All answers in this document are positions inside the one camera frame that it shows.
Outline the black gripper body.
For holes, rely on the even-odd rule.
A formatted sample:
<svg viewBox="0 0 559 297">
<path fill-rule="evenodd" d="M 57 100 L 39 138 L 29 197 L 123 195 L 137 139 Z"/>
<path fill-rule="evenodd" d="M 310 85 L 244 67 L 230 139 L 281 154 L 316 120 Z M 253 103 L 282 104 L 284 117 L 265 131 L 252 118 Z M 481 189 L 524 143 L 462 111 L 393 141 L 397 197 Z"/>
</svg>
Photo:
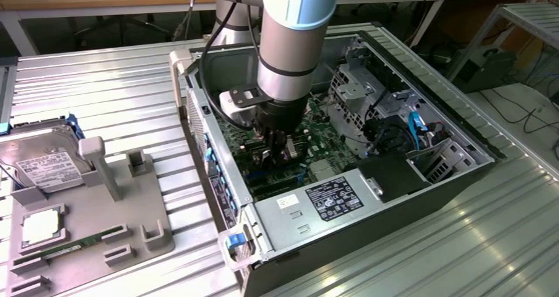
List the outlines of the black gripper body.
<svg viewBox="0 0 559 297">
<path fill-rule="evenodd" d="M 308 97 L 294 101 L 272 99 L 256 106 L 256 130 L 262 136 L 292 134 L 302 121 Z"/>
</svg>

